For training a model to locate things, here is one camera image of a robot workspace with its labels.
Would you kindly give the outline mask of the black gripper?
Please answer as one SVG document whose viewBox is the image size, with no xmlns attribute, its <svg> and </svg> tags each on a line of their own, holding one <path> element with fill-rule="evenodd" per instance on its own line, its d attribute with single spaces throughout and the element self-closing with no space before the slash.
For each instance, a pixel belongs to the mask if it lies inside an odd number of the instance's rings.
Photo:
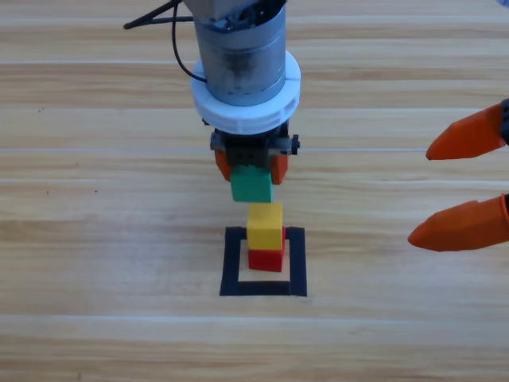
<svg viewBox="0 0 509 382">
<path fill-rule="evenodd" d="M 301 148 L 299 136 L 289 136 L 289 122 L 257 134 L 232 134 L 215 128 L 210 139 L 216 165 L 226 181 L 230 181 L 231 166 L 267 167 L 271 179 L 280 185 L 289 167 L 290 155 Z"/>
<path fill-rule="evenodd" d="M 475 158 L 509 145 L 509 99 L 452 123 L 429 146 L 428 160 Z M 508 195 L 434 213 L 408 242 L 430 251 L 467 251 L 508 241 Z"/>
</svg>

